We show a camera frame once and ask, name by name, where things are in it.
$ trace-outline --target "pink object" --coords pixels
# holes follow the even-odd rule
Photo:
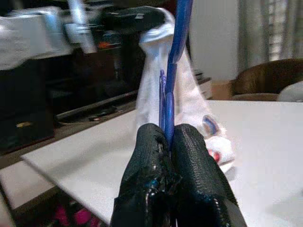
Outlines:
[[[74,214],[74,217],[75,217],[75,221],[76,221],[77,225],[83,225],[83,224],[87,223],[88,221],[90,221],[91,213],[88,210],[82,208],[81,210],[79,210],[77,213]],[[66,216],[65,209],[62,205],[60,205],[57,208],[54,218],[56,220],[59,220],[59,222],[62,226],[64,226],[64,227],[70,226],[70,223]]]

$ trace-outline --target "window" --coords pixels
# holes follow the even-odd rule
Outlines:
[[[285,21],[287,0],[269,0],[269,60],[281,58],[283,37],[285,35]]]

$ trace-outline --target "white wall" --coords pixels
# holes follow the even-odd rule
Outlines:
[[[191,50],[194,67],[213,80],[237,76],[238,0],[194,0]]]

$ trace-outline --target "black speaker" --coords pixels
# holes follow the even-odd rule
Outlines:
[[[0,154],[53,136],[40,61],[0,71]]]

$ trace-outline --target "brown leather chair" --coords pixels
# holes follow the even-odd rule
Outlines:
[[[241,72],[232,100],[274,101],[286,86],[302,80],[303,59],[271,61]]]

